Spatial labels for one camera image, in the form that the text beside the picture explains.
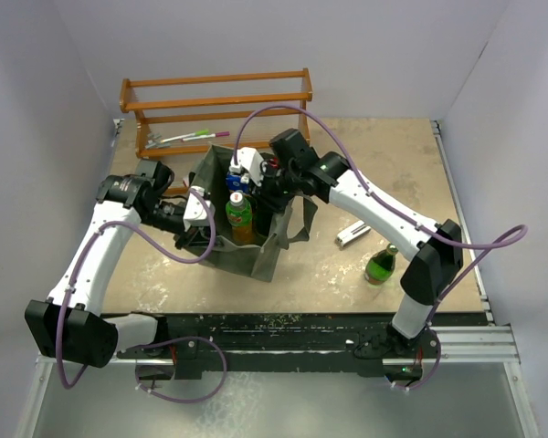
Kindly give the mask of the green glass bottle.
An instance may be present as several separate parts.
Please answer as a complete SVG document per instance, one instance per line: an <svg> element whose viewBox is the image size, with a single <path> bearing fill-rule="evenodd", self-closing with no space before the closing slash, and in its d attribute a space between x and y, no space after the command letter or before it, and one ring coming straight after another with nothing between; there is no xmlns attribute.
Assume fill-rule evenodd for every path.
<svg viewBox="0 0 548 438"><path fill-rule="evenodd" d="M254 217L254 229L257 237L266 240L270 234L273 213L270 211L257 212Z"/></svg>
<svg viewBox="0 0 548 438"><path fill-rule="evenodd" d="M395 271L395 257L398 249L388 244L385 249L373 255L366 264L364 277L372 285L382 285Z"/></svg>

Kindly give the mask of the blue juice carton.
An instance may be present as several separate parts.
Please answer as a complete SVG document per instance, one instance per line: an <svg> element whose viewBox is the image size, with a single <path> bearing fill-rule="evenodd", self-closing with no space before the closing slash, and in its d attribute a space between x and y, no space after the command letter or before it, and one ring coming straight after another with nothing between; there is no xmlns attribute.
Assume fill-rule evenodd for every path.
<svg viewBox="0 0 548 438"><path fill-rule="evenodd" d="M229 172L226 176L226 185L230 192L248 193L250 182L251 180L247 172L241 174Z"/></svg>

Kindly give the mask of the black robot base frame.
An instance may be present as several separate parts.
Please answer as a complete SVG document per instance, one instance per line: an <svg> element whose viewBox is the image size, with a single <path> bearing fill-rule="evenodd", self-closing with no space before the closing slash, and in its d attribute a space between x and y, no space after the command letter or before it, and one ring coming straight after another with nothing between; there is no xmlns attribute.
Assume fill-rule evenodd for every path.
<svg viewBox="0 0 548 438"><path fill-rule="evenodd" d="M436 359L437 336L424 331L411 347L387 337L383 313L165 314L153 347L123 360L162 365L179 380L205 371L347 372L361 377L420 376Z"/></svg>

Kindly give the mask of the green canvas bag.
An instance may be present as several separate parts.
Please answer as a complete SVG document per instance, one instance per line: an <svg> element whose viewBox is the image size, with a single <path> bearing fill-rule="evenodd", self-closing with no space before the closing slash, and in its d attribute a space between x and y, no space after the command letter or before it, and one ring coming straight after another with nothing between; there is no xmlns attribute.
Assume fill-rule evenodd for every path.
<svg viewBox="0 0 548 438"><path fill-rule="evenodd" d="M270 217L269 230L265 235L257 236L254 244L236 244L226 215L226 203L229 200L226 174L231 155L229 148L212 145L194 169L193 185L208 191L209 201L215 210L216 223L216 242L212 252L200 264L269 282L273 278L279 253L294 243L310 240L311 226L318 206L310 197L301 195L302 228L297 234L289 236L293 209L288 204L283 212L274 213Z"/></svg>

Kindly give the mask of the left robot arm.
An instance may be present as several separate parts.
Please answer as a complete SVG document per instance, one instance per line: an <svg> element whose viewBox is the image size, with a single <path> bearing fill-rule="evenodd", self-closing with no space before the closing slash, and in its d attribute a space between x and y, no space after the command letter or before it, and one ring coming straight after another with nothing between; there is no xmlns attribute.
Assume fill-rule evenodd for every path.
<svg viewBox="0 0 548 438"><path fill-rule="evenodd" d="M193 186L184 203L163 199L174 179L166 165L139 162L135 173L110 175L101 184L89 228L68 269L44 301L32 300L25 321L40 353L55 360L102 368L120 351L138 347L150 358L169 349L159 319L143 313L103 318L102 306L121 254L141 227L183 235L205 228L216 239L208 190Z"/></svg>

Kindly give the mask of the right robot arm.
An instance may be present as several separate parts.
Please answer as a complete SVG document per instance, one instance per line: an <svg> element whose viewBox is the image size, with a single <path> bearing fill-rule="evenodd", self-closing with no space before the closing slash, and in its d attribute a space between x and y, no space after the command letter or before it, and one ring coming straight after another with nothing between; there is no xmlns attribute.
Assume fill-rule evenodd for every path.
<svg viewBox="0 0 548 438"><path fill-rule="evenodd" d="M249 172L261 200L278 206L298 194L315 196L363 221L408 261L387 343L396 356L410 356L420 346L438 296L463 266L459 225L414 212L373 186L339 153L318 155L296 129L283 131L269 146L273 157L258 158Z"/></svg>

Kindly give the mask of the orange soda plastic bottle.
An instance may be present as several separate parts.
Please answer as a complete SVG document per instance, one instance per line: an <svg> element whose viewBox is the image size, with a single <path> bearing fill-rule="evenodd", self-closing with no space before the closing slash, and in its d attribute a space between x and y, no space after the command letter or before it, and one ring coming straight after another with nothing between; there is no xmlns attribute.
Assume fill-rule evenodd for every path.
<svg viewBox="0 0 548 438"><path fill-rule="evenodd" d="M230 194L226 214L234 241L239 245L251 245L254 242L253 213L249 200L241 191Z"/></svg>

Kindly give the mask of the green glass bottle front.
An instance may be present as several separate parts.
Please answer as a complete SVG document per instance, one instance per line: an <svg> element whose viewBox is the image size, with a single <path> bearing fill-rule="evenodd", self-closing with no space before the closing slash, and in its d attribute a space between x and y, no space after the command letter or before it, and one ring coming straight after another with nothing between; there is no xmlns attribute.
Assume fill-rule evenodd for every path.
<svg viewBox="0 0 548 438"><path fill-rule="evenodd" d="M382 285L395 271L395 257L398 249L388 244L385 249L373 255L366 264L364 277L372 285Z"/></svg>

